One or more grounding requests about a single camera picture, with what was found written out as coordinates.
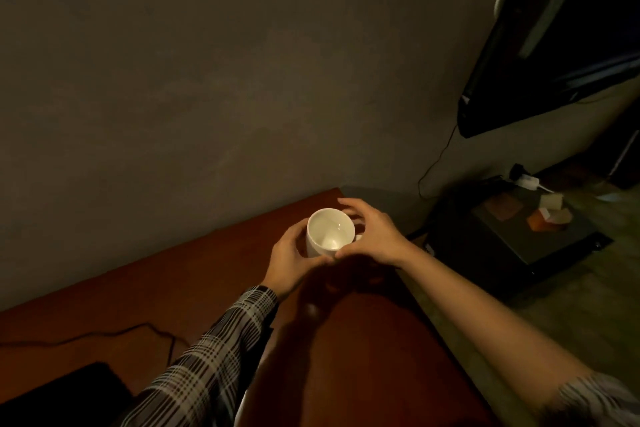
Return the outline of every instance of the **finger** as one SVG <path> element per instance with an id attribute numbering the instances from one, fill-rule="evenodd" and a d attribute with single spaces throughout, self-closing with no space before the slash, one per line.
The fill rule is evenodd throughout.
<path id="1" fill-rule="evenodd" d="M 339 197 L 338 202 L 340 204 L 346 204 L 350 208 L 354 208 L 358 214 L 364 216 L 366 219 L 368 215 L 371 215 L 376 209 L 370 204 L 365 203 L 362 199 L 356 197 Z"/>
<path id="2" fill-rule="evenodd" d="M 309 219 L 305 218 L 304 220 L 298 221 L 295 225 L 291 225 L 287 231 L 284 232 L 281 239 L 286 241 L 295 241 L 307 226 L 307 221 L 309 221 Z"/>
<path id="3" fill-rule="evenodd" d="M 335 260 L 333 259 L 333 257 L 320 255 L 319 257 L 315 257 L 313 259 L 305 259 L 305 265 L 307 266 L 307 270 L 311 270 L 322 265 L 331 265 L 334 261 Z"/>
<path id="4" fill-rule="evenodd" d="M 340 250 L 335 252 L 335 258 L 343 259 L 344 257 L 357 255 L 359 253 L 364 253 L 364 248 L 362 247 L 362 241 L 356 241 L 343 246 L 342 248 L 340 248 Z"/>
<path id="5" fill-rule="evenodd" d="M 360 216 L 360 212 L 355 208 L 343 209 L 342 212 L 348 214 L 349 216 Z"/>

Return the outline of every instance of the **left hand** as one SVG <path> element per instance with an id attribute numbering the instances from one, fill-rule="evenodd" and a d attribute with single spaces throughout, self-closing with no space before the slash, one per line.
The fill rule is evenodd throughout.
<path id="1" fill-rule="evenodd" d="M 333 263 L 332 257 L 321 255 L 306 259 L 298 252 L 296 239 L 305 231 L 308 220 L 305 218 L 289 227 L 271 251 L 269 268 L 262 285 L 275 292 L 281 302 L 293 292 L 309 270 Z"/>

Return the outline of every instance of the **white mug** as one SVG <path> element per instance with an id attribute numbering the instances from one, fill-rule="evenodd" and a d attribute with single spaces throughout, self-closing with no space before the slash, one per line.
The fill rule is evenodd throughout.
<path id="1" fill-rule="evenodd" d="M 347 214 L 334 208 L 319 209 L 307 223 L 307 256 L 335 257 L 335 252 L 355 237 L 356 227 Z"/>

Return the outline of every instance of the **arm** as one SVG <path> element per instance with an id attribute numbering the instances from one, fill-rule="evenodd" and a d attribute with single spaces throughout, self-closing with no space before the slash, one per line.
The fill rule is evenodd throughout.
<path id="1" fill-rule="evenodd" d="M 270 334 L 278 302 L 309 270 L 331 261 L 304 259 L 296 237 L 307 220 L 289 228 L 273 246 L 260 286 L 248 289 L 200 340 L 158 376 L 121 418 L 123 427 L 234 423 Z"/>
<path id="2" fill-rule="evenodd" d="M 593 374 L 502 303 L 408 242 L 388 215 L 360 199 L 339 201 L 351 206 L 347 214 L 362 216 L 356 222 L 366 229 L 336 257 L 362 253 L 406 271 L 530 408 L 548 407 L 562 385 Z"/>

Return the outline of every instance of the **television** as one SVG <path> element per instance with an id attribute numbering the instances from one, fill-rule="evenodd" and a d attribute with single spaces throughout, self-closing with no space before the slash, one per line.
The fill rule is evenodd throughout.
<path id="1" fill-rule="evenodd" d="M 472 137 L 579 101 L 640 73 L 640 0 L 498 0 L 458 102 Z"/>

